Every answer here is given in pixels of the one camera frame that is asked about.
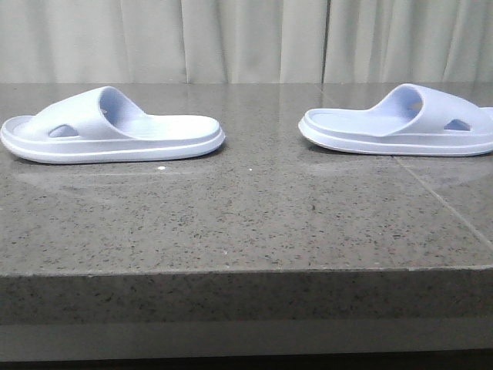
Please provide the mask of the light blue slipper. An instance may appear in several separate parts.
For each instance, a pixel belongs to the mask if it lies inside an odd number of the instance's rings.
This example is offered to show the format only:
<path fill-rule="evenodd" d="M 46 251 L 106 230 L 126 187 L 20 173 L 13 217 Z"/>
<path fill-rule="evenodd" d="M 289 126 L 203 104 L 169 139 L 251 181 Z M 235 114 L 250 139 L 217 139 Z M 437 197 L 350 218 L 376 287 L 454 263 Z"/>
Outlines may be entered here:
<path fill-rule="evenodd" d="M 211 153 L 224 140 L 212 117 L 147 114 L 111 86 L 12 117 L 1 128 L 10 152 L 39 163 L 176 160 Z"/>
<path fill-rule="evenodd" d="M 492 109 L 405 83 L 370 109 L 310 109 L 301 134 L 330 150 L 397 156 L 475 156 L 492 151 Z"/>

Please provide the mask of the pale green curtain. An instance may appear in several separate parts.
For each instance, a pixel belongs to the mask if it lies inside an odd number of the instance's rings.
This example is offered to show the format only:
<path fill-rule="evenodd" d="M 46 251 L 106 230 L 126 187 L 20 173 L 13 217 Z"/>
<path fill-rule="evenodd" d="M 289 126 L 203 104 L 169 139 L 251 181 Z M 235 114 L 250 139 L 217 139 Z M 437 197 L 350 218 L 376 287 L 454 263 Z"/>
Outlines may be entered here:
<path fill-rule="evenodd" d="M 489 82 L 490 1 L 3 1 L 3 82 Z"/>

